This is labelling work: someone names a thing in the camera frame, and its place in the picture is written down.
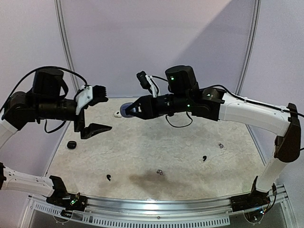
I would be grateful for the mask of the blue-grey charging case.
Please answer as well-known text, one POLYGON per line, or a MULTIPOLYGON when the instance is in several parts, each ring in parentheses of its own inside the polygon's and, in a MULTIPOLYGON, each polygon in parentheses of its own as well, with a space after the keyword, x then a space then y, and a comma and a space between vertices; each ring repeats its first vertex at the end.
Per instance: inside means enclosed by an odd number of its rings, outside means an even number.
MULTIPOLYGON (((124 117, 124 118, 133 118, 134 117, 132 114, 129 114, 129 111, 127 111, 129 106, 132 106, 132 105, 133 105, 132 102, 128 102, 128 103, 125 103, 125 104, 121 105, 120 114, 121 114, 122 117, 124 117)), ((136 113, 136 112, 139 111, 139 108, 135 106, 130 110, 131 110, 131 113, 136 113)))

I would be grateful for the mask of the white earbud charging case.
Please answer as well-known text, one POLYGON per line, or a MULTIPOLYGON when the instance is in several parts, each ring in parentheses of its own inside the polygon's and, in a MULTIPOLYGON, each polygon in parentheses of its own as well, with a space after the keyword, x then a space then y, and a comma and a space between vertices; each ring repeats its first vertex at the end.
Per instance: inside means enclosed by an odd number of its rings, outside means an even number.
POLYGON ((119 111, 117 111, 117 112, 114 113, 114 117, 115 118, 122 118, 122 115, 119 111))

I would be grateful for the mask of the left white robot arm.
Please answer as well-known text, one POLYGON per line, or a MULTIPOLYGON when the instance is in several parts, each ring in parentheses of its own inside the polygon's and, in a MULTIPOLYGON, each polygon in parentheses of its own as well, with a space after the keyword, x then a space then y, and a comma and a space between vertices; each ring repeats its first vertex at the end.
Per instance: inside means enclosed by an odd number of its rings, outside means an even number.
MULTIPOLYGON (((23 76, 23 79, 31 74, 34 74, 31 89, 28 92, 13 89, 0 109, 1 146, 27 123, 39 124, 41 120, 60 120, 63 124, 71 121, 81 139, 111 130, 107 125, 85 124, 85 109, 108 101, 104 86, 91 86, 78 73, 59 66, 38 67, 23 76), (64 81, 65 72, 84 82, 73 99, 66 98, 68 86, 64 81)), ((4 164, 0 165, 0 188, 52 197, 60 206, 67 206, 71 201, 60 177, 39 177, 16 172, 4 164)))

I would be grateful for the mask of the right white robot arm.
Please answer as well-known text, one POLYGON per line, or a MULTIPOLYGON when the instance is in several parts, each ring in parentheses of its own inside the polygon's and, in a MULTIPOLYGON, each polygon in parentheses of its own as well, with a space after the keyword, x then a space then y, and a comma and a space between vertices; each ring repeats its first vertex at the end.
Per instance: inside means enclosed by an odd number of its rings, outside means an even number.
POLYGON ((276 134, 273 158, 256 177, 251 193, 246 195, 247 205, 256 207, 284 167, 300 156, 301 125, 296 106, 292 103, 286 107, 277 106, 240 97, 222 85, 199 88, 191 66, 173 66, 165 75, 169 93, 160 95, 153 77, 139 72, 137 79, 150 95, 122 105, 121 114, 149 120, 190 112, 196 117, 247 124, 276 134))

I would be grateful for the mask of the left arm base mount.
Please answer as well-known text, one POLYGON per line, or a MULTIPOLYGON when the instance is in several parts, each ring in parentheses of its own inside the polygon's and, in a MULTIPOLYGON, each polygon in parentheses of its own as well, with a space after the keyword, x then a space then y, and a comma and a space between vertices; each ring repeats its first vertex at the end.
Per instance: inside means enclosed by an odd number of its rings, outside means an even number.
POLYGON ((64 208, 60 212, 61 216, 70 219, 74 211, 85 211, 88 197, 81 195, 80 192, 77 194, 67 192, 60 177, 51 175, 49 178, 52 180, 54 192, 47 197, 46 202, 64 208))

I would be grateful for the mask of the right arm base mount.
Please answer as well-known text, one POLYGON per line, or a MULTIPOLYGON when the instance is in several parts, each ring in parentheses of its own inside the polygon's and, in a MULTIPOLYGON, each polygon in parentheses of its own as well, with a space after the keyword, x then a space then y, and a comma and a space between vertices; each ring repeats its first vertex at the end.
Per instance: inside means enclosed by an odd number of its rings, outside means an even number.
POLYGON ((274 200, 271 204, 269 192, 260 192, 257 190, 257 179, 258 176, 256 176, 254 179, 251 191, 249 193, 230 197, 230 205, 233 212, 260 208, 258 214, 264 215, 274 206, 277 196, 276 185, 274 183, 272 185, 274 200))

